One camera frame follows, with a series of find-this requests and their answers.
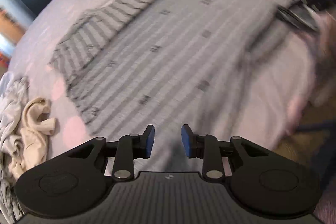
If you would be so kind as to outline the white light-grey crumpled garment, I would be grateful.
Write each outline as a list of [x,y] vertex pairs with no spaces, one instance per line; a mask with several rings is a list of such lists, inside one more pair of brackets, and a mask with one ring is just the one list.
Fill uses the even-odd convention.
[[20,78],[9,71],[1,77],[1,213],[7,223],[15,223],[23,216],[11,186],[14,176],[9,165],[21,157],[23,144],[17,127],[28,100],[27,88],[26,77]]

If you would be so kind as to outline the lilac pink-dotted bed cover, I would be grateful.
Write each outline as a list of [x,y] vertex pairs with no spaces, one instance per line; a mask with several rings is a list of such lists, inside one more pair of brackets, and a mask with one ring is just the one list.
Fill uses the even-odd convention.
[[[53,52],[80,19],[112,1],[53,0],[14,52],[10,70],[29,78],[30,98],[44,97],[52,102],[51,116],[58,120],[58,126],[50,140],[51,157],[94,137],[67,96],[62,74],[50,64]],[[310,49],[305,40],[288,33],[284,42],[252,69],[246,102],[233,135],[274,149],[298,125],[313,83]]]

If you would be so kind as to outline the cream crumpled garment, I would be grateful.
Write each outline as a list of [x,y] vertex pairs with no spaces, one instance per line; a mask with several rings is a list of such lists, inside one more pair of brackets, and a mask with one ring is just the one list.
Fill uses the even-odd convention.
[[18,135],[12,138],[14,150],[11,152],[9,173],[17,180],[27,170],[47,159],[49,136],[54,134],[56,118],[49,118],[51,103],[37,97],[24,107]]

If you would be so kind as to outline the grey striped bow sweater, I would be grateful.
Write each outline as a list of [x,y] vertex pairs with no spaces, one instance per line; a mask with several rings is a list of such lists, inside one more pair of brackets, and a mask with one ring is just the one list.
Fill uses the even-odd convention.
[[140,170],[195,170],[181,127],[228,140],[252,69],[281,45],[290,0],[113,0],[80,19],[50,64],[89,132],[107,140],[155,127]]

